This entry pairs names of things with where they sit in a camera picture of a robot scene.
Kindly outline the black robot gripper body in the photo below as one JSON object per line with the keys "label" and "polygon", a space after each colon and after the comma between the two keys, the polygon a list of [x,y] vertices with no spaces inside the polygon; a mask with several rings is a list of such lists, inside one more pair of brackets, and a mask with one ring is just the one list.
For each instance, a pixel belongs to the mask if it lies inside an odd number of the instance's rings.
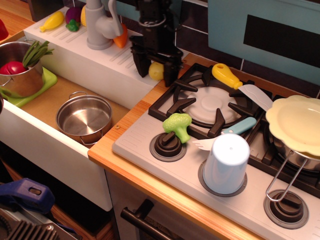
{"label": "black robot gripper body", "polygon": [[129,37],[131,51],[138,60],[150,60],[161,64],[182,63],[182,51],[174,44],[175,34],[166,27],[144,27],[142,35]]}

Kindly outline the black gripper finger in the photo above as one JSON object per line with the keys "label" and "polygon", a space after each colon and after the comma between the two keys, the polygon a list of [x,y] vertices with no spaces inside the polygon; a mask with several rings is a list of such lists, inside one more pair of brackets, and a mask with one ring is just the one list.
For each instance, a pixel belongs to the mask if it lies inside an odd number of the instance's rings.
{"label": "black gripper finger", "polygon": [[163,79],[166,87],[169,87],[178,78],[180,69],[181,69],[180,61],[178,62],[167,61],[164,63]]}
{"label": "black gripper finger", "polygon": [[151,60],[148,59],[147,53],[139,49],[133,48],[131,50],[133,55],[133,60],[139,75],[144,78],[149,73],[149,67],[151,65]]}

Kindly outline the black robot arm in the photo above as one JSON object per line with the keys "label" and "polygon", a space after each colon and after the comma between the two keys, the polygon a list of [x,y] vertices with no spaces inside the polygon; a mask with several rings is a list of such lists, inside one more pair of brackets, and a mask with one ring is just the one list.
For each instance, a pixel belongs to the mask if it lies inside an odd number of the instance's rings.
{"label": "black robot arm", "polygon": [[163,79],[169,87],[179,75],[183,52],[175,46],[174,13],[170,10],[170,0],[137,0],[136,9],[142,35],[129,38],[131,52],[137,71],[141,77],[149,73],[152,62],[164,67]]}

